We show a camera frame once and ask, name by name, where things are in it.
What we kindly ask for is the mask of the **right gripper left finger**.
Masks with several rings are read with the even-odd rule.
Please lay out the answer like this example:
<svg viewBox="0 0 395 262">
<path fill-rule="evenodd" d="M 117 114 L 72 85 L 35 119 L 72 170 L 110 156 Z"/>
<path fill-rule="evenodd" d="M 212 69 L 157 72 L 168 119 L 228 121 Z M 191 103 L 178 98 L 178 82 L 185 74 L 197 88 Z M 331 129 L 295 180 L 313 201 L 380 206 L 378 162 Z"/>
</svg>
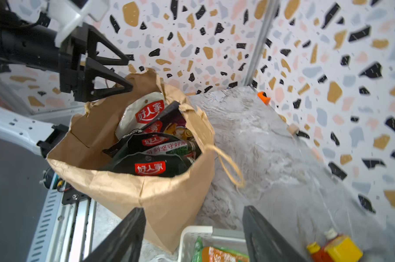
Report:
<svg viewBox="0 0 395 262">
<path fill-rule="evenodd" d="M 85 262 L 137 262 L 146 226 L 143 208 L 136 207 L 114 228 Z"/>
</svg>

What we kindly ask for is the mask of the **white condiment packet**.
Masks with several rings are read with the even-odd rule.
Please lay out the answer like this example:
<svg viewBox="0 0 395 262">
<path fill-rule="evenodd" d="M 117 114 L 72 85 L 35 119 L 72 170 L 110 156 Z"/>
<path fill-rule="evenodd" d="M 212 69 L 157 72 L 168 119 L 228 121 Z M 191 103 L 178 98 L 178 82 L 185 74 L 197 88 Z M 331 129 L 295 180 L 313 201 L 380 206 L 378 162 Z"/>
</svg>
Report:
<svg viewBox="0 0 395 262">
<path fill-rule="evenodd" d="M 141 129 L 153 121 L 166 107 L 164 96 L 160 92 L 149 93 L 127 106 L 116 128 L 117 139 L 135 129 Z"/>
</svg>

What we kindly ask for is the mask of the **black white red packet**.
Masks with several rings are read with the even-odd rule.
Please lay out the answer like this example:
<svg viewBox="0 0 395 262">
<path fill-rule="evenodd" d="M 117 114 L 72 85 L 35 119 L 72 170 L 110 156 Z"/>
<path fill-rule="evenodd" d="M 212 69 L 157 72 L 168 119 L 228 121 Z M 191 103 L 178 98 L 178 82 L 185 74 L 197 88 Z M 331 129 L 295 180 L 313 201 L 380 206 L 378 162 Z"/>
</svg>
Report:
<svg viewBox="0 0 395 262">
<path fill-rule="evenodd" d="M 193 140 L 192 132 L 179 110 L 179 102 L 172 102 L 154 120 L 141 129 L 141 133 L 164 133 L 181 140 Z"/>
</svg>

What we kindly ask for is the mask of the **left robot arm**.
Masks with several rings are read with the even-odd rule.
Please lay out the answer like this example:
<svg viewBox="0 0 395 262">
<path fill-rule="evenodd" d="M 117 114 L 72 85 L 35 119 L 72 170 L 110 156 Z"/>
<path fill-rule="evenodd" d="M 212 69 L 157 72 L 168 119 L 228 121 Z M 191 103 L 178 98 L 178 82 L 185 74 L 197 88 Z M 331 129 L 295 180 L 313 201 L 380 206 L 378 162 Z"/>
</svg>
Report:
<svg viewBox="0 0 395 262">
<path fill-rule="evenodd" d="M 93 25 L 109 1 L 31 1 L 14 12 L 0 1 L 0 139 L 46 157 L 68 132 L 62 124 L 34 119 L 36 110 L 57 107 L 62 117 L 68 98 L 93 102 L 128 93 L 133 85 L 111 70 L 132 60 Z"/>
</svg>

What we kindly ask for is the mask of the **brown paper bag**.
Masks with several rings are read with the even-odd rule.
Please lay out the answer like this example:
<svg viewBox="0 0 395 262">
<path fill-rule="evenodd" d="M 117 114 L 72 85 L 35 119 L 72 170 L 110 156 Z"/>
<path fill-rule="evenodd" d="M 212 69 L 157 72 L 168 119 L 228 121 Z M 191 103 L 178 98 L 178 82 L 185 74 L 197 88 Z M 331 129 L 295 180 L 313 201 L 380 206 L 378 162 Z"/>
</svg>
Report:
<svg viewBox="0 0 395 262">
<path fill-rule="evenodd" d="M 124 218 L 136 207 L 146 216 L 145 239 L 173 253 L 183 229 L 203 205 L 215 175 L 215 158 L 231 158 L 215 146 L 215 131 L 206 114 L 190 104 L 178 88 L 163 82 L 152 69 L 129 74 L 133 90 L 88 103 L 86 113 L 73 118 L 69 131 L 46 159 L 76 190 Z M 172 104 L 192 137 L 161 131 L 118 141 L 116 129 L 125 109 L 152 92 Z"/>
</svg>

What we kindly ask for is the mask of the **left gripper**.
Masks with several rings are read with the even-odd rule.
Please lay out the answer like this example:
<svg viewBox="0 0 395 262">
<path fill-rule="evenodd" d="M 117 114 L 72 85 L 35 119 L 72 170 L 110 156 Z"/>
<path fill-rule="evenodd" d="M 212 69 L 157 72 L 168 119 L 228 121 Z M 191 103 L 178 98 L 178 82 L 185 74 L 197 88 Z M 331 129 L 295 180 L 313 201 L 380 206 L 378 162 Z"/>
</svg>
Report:
<svg viewBox="0 0 395 262">
<path fill-rule="evenodd" d="M 99 56 L 98 45 L 112 56 Z M 85 65 L 82 55 L 87 54 Z M 133 85 L 105 66 L 127 66 L 130 57 L 112 44 L 95 27 L 84 23 L 77 27 L 59 48 L 59 82 L 61 92 L 73 94 L 78 102 L 92 102 L 106 97 L 128 93 Z M 114 82 L 115 87 L 95 89 L 95 79 Z"/>
</svg>

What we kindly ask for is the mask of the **white plastic basket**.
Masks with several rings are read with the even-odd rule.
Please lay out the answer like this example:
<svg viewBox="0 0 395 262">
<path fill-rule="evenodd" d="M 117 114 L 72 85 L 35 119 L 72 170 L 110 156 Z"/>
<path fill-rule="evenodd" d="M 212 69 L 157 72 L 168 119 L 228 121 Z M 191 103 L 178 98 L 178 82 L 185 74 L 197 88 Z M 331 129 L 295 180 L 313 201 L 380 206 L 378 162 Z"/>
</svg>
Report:
<svg viewBox="0 0 395 262">
<path fill-rule="evenodd" d="M 191 262 L 196 240 L 201 237 L 203 246 L 226 248 L 248 255 L 243 231 L 218 229 L 212 226 L 188 226 L 181 234 L 178 262 Z"/>
</svg>

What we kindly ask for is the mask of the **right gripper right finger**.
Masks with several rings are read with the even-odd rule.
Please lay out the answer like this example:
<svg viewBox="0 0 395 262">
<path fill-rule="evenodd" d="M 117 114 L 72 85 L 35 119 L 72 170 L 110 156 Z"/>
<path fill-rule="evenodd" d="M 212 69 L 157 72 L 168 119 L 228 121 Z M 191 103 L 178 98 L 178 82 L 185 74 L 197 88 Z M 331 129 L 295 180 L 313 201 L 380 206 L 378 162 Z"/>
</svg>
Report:
<svg viewBox="0 0 395 262">
<path fill-rule="evenodd" d="M 254 206 L 244 207 L 242 225 L 251 262 L 305 261 Z"/>
</svg>

